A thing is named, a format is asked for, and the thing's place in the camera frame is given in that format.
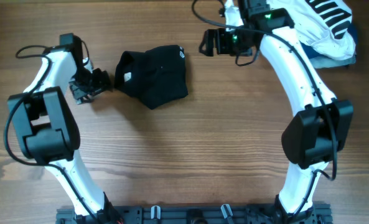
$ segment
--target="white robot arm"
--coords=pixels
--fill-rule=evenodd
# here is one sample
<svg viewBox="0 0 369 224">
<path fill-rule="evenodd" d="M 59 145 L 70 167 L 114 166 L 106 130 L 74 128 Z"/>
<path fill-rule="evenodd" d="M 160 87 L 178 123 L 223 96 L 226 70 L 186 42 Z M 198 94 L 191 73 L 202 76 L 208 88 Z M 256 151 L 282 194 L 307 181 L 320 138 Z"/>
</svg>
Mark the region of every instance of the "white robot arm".
<svg viewBox="0 0 369 224">
<path fill-rule="evenodd" d="M 99 221 L 119 221 L 119 214 L 91 179 L 76 150 L 80 145 L 79 130 L 63 97 L 69 86 L 77 103 L 90 101 L 91 96 L 111 86 L 109 76 L 100 69 L 94 70 L 89 58 L 83 59 L 82 40 L 73 34 L 61 35 L 60 45 L 46 48 L 42 55 L 42 66 L 34 81 L 24 93 L 10 96 L 8 101 L 13 110 L 25 98 L 12 117 L 20 148 L 27 158 L 35 159 L 56 176 L 79 219 L 94 216 Z M 42 115 L 49 115 L 50 123 L 30 123 Z"/>
<path fill-rule="evenodd" d="M 230 54 L 238 58 L 240 55 L 251 55 L 250 47 L 255 46 L 257 51 L 260 51 L 272 65 L 284 87 L 295 118 L 282 138 L 284 151 L 290 163 L 286 181 L 278 195 L 279 201 L 276 201 L 276 205 L 278 204 L 277 206 L 282 209 L 281 219 L 283 223 L 295 222 L 299 213 L 307 213 L 307 211 L 312 209 L 312 196 L 318 179 L 322 170 L 327 167 L 328 161 L 333 159 L 331 152 L 334 144 L 330 144 L 332 142 L 329 138 L 330 131 L 327 128 L 326 118 L 322 119 L 324 117 L 322 110 L 325 109 L 326 105 L 337 104 L 336 96 L 326 87 L 311 65 L 297 38 L 293 21 L 285 9 L 271 11 L 265 0 L 239 0 L 239 7 L 235 6 L 232 0 L 227 0 L 224 4 L 224 17 L 226 19 L 226 24 L 224 25 L 205 19 L 197 14 L 194 9 L 196 2 L 197 0 L 193 3 L 193 13 L 200 20 L 215 26 L 225 27 L 225 29 L 207 30 L 205 32 L 200 46 L 201 53 L 206 56 L 213 56 L 213 48 L 216 47 L 217 54 Z M 308 113 L 309 108 L 322 109 L 315 114 L 310 114 L 311 116 L 300 115 Z M 339 151 L 343 148 L 353 108 L 350 102 L 346 101 L 335 110 L 340 112 L 336 115 L 331 113 L 329 116 L 335 116 L 335 119 L 343 121 L 342 124 L 336 122 L 334 124 L 335 133 L 331 133 L 334 136 L 339 133 L 339 136 L 337 136 L 339 143 L 337 150 Z M 312 130 L 313 128 L 306 125 L 307 122 L 299 121 L 302 119 L 313 119 L 316 122 L 314 131 Z M 325 124 L 324 128 L 322 126 L 318 127 L 318 119 L 322 125 L 323 123 Z M 321 146 L 322 141 L 318 137 L 318 129 L 321 133 L 325 132 L 323 134 L 325 135 L 325 146 Z M 306 133 L 314 132 L 314 137 L 310 138 L 308 134 L 305 135 L 305 131 Z M 288 144 L 289 141 L 296 142 L 297 140 L 301 143 Z M 294 159 L 293 155 L 297 153 L 300 153 L 299 157 Z M 314 154 L 314 158 L 308 158 L 308 162 L 302 162 L 302 158 L 307 157 L 302 153 Z"/>
</svg>

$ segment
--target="white fabric with black stripes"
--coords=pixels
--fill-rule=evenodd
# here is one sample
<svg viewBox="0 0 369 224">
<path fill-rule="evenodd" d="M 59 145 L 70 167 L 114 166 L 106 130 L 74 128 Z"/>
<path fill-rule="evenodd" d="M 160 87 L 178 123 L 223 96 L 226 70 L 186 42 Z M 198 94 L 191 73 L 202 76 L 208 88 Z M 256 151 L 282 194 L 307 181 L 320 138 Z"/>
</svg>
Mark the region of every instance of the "white fabric with black stripes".
<svg viewBox="0 0 369 224">
<path fill-rule="evenodd" d="M 271 9 L 285 8 L 299 40 L 335 60 L 353 57 L 355 43 L 347 28 L 352 10 L 342 0 L 267 0 Z"/>
</svg>

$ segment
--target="wooden table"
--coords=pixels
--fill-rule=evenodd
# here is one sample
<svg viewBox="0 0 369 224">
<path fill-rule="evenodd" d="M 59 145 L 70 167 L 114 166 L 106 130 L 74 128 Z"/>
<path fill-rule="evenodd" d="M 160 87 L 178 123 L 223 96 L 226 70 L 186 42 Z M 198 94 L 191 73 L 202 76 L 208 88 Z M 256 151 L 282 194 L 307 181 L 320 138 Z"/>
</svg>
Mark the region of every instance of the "wooden table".
<svg viewBox="0 0 369 224">
<path fill-rule="evenodd" d="M 319 73 L 339 99 L 353 102 L 355 114 L 338 179 L 321 179 L 314 200 L 332 204 L 335 223 L 369 223 L 369 1 L 347 2 L 360 31 L 357 64 Z M 218 7 L 209 1 L 199 8 L 219 19 Z M 56 209 L 72 206 L 53 176 L 13 162 L 2 143 L 6 100 L 40 67 L 39 59 L 18 60 L 15 52 L 57 45 L 69 32 L 86 41 L 95 67 L 112 75 L 125 50 L 185 49 L 190 94 L 183 100 L 151 111 L 119 91 L 86 105 L 66 95 L 83 160 L 113 204 L 272 203 L 288 167 L 280 141 L 292 118 L 287 96 L 263 57 L 240 68 L 232 57 L 199 54 L 208 28 L 190 1 L 0 4 L 0 223 L 54 223 Z M 11 146 L 21 154 L 13 134 Z"/>
</svg>

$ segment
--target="black fabric pouch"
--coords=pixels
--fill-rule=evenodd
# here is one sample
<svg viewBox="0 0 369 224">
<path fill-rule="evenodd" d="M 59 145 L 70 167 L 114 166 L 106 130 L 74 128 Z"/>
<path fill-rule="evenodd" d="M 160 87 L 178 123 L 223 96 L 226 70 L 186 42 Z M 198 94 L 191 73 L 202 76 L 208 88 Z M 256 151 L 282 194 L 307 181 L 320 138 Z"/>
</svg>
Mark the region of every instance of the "black fabric pouch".
<svg viewBox="0 0 369 224">
<path fill-rule="evenodd" d="M 150 109 L 186 97 L 184 49 L 169 45 L 144 53 L 123 52 L 114 87 Z"/>
</svg>

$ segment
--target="white label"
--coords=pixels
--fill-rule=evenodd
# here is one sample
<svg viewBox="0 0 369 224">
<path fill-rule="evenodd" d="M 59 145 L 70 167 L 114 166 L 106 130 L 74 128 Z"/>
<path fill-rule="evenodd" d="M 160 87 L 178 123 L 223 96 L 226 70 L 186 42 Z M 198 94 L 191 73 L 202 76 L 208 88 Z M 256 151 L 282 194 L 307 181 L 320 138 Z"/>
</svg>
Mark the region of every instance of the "white label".
<svg viewBox="0 0 369 224">
<path fill-rule="evenodd" d="M 132 78 L 132 73 L 128 72 L 123 75 L 124 82 L 129 81 Z"/>
</svg>

